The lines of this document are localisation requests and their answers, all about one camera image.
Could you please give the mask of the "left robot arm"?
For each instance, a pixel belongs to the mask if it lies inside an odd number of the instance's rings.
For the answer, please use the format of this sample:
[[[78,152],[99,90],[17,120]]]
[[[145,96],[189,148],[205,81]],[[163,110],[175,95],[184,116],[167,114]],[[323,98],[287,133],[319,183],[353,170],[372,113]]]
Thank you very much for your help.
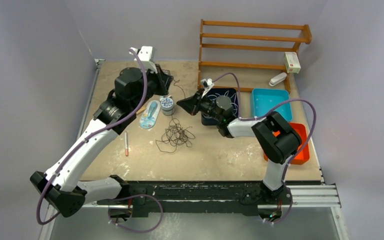
[[[68,218],[83,205],[111,199],[118,205],[129,199],[128,184],[119,176],[81,181],[100,152],[137,118],[137,111],[154,95],[165,96],[173,76],[158,65],[157,71],[142,72],[127,67],[114,80],[114,88],[100,104],[83,134],[67,153],[46,172],[35,171],[30,182],[59,214]]]

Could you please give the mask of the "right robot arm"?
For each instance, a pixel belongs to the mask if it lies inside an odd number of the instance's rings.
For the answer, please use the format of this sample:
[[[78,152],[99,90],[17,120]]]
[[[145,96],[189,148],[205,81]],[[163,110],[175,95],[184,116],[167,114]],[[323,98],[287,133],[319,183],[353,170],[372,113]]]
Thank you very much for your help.
[[[261,182],[262,200],[268,204],[280,198],[284,189],[286,166],[303,143],[300,135],[277,111],[262,118],[240,119],[233,112],[233,104],[228,96],[215,100],[204,95],[202,89],[193,96],[176,103],[188,114],[201,112],[216,121],[219,133],[226,138],[255,137],[268,158],[265,176]]]

